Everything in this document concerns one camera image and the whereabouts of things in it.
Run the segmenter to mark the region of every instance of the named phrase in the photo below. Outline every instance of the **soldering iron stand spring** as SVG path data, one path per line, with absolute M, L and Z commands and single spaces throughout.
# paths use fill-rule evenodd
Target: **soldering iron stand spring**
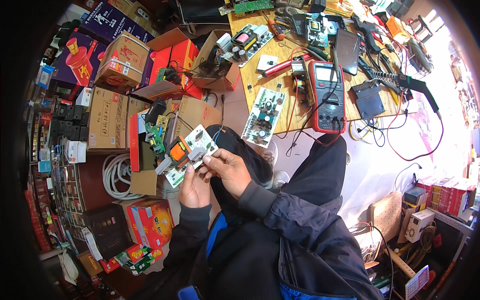
M 384 73 L 384 72 L 373 72 L 373 75 L 378 79 L 382 79 L 390 82 L 396 82 L 398 77 L 397 74 Z

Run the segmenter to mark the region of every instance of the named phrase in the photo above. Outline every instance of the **wooden workbench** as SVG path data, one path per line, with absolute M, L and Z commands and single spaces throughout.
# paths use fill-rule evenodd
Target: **wooden workbench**
M 274 9 L 264 10 L 264 12 L 267 15 L 269 15 L 271 18 L 275 17 Z M 242 19 L 238 19 L 234 13 L 230 13 L 228 14 L 228 20 L 230 22 L 232 35 L 234 35 L 239 30 L 241 30 L 246 24 L 254 24 L 254 25 L 265 24 L 268 26 L 266 19 L 261 13 L 261 11 L 256 11 L 256 12 L 247 14 L 247 17 Z M 353 27 L 352 23 L 346 23 L 346 25 L 349 31 L 354 33 L 357 32 Z M 296 34 L 293 34 L 293 33 L 290 34 L 289 37 L 295 40 L 298 40 L 301 43 L 305 42 L 303 38 L 298 38 Z M 285 93 L 287 95 L 287 98 L 283 106 L 282 112 L 280 114 L 278 123 L 276 125 L 275 134 L 287 131 L 288 122 L 290 119 L 290 114 L 291 114 L 292 106 L 295 99 L 295 93 L 293 92 L 293 81 L 291 79 L 291 68 L 290 67 L 285 68 L 284 70 L 274 75 L 271 75 L 267 78 L 261 78 L 261 79 L 257 79 L 260 73 L 257 72 L 256 68 L 257 68 L 258 60 L 260 59 L 260 56 L 262 54 L 278 56 L 278 63 L 280 63 L 280 62 L 289 60 L 292 50 L 296 47 L 299 47 L 298 44 L 295 44 L 287 39 L 284 39 L 282 43 L 285 43 L 290 48 L 281 47 L 279 45 L 279 41 L 277 40 L 277 38 L 274 38 L 272 41 L 269 41 L 268 43 L 266 43 L 261 48 L 259 53 L 255 54 L 255 56 L 253 56 L 253 58 L 243 68 L 240 68 L 240 74 L 243 81 L 243 89 L 245 91 L 245 95 L 247 98 L 247 106 L 249 111 L 252 110 L 253 104 L 255 102 L 255 98 L 260 90 L 260 87 L 276 90 L 277 84 L 279 82 L 282 83 L 281 92 Z M 380 47 L 382 48 L 384 47 L 380 42 L 377 41 L 376 43 Z M 294 54 L 294 56 L 301 55 L 302 53 L 305 53 L 305 52 L 306 51 L 299 49 L 298 52 Z M 390 57 L 390 61 L 395 61 L 399 63 L 398 58 L 394 53 L 389 53 L 386 50 L 384 50 L 382 53 L 388 55 Z M 372 57 L 375 60 L 377 59 L 376 55 L 372 55 Z M 366 55 L 364 59 L 368 64 L 370 64 Z M 359 120 L 361 119 L 360 114 L 358 112 L 357 106 L 354 101 L 354 99 L 356 98 L 352 92 L 349 92 L 349 90 L 352 86 L 361 84 L 362 82 L 367 80 L 367 76 L 359 68 L 359 71 L 356 76 L 352 76 L 348 73 L 343 72 L 343 77 L 345 82 L 345 114 L 347 116 L 347 120 L 348 121 Z M 252 84 L 252 92 L 249 92 L 247 88 L 247 84 Z M 390 95 L 388 88 L 383 85 L 380 85 L 380 86 L 382 89 L 380 92 L 380 97 L 382 98 L 385 112 L 379 115 L 379 117 L 396 115 L 398 106 L 395 104 L 392 96 Z M 308 117 L 307 112 L 309 111 L 310 108 L 303 108 L 302 104 L 300 103 L 300 99 L 303 99 L 303 97 L 304 96 L 299 95 L 299 99 L 295 106 L 295 112 L 293 114 L 292 122 L 290 125 L 290 131 L 300 129 Z M 309 121 L 309 124 L 307 124 L 306 128 L 310 128 L 312 126 L 311 125 L 312 121 L 313 121 L 313 118 Z

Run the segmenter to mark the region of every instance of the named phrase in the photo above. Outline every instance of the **hand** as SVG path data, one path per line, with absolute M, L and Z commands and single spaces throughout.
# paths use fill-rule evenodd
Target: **hand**
M 195 171 L 191 164 L 187 165 L 183 182 L 180 184 L 180 202 L 186 207 L 200 208 L 210 204 L 210 177 Z
M 252 181 L 243 159 L 225 149 L 218 149 L 212 156 L 205 156 L 204 164 L 199 172 L 205 174 L 206 179 L 220 177 L 225 189 L 237 200 Z

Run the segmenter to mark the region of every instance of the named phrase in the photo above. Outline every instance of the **sneaker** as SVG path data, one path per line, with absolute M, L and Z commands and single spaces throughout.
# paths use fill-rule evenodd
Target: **sneaker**
M 262 186 L 266 189 L 271 189 L 273 186 L 273 170 L 278 159 L 278 147 L 276 143 L 271 141 L 267 148 L 260 148 L 258 155 L 264 158 L 267 163 L 272 167 L 272 177 L 267 182 L 262 183 Z
M 290 181 L 290 176 L 285 171 L 277 171 L 273 176 L 273 188 L 280 190 L 280 188 Z

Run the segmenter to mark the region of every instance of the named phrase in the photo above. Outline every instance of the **red multimeter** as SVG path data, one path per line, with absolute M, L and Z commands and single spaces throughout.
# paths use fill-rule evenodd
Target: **red multimeter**
M 342 72 L 337 80 L 334 64 L 312 61 L 308 73 L 311 82 L 310 92 L 315 99 L 313 109 L 321 104 L 313 113 L 313 130 L 324 133 L 344 133 L 347 118 L 345 118 L 345 89 Z

